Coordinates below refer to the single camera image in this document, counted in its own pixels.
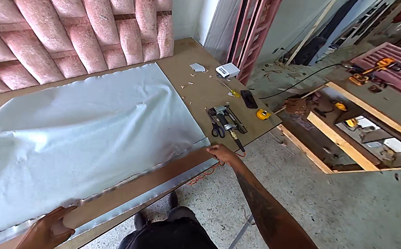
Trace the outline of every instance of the black phone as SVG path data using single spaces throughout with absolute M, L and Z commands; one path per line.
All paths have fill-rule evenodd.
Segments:
M 241 90 L 240 95 L 242 95 L 242 99 L 245 102 L 245 105 L 248 109 L 257 109 L 259 108 L 256 100 L 253 97 L 253 94 L 248 90 Z

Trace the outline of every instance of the human hand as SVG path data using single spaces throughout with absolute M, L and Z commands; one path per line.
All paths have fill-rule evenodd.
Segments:
M 76 206 L 58 207 L 39 219 L 25 233 L 16 249 L 53 249 L 68 240 L 74 229 L 64 226 L 62 218 L 74 209 Z
M 216 144 L 207 148 L 207 151 L 213 154 L 214 159 L 226 162 L 228 165 L 241 161 L 236 153 L 232 152 L 223 144 Z

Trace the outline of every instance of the tattooed forearm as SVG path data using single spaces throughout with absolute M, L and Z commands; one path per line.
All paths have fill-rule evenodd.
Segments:
M 242 163 L 236 172 L 254 221 L 269 248 L 316 249 L 303 228 Z

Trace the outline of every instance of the scissors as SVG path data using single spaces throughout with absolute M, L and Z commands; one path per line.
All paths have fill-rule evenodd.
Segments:
M 211 130 L 211 135 L 213 137 L 220 137 L 224 138 L 225 137 L 225 129 L 219 126 L 216 121 L 211 117 L 211 115 L 208 113 L 207 108 L 205 107 L 205 111 L 207 112 L 208 117 L 210 117 L 211 122 L 213 123 L 213 130 Z

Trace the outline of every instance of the upholstery fabric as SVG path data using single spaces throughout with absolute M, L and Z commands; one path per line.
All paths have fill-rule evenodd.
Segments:
M 172 0 L 0 0 L 0 93 L 173 55 Z

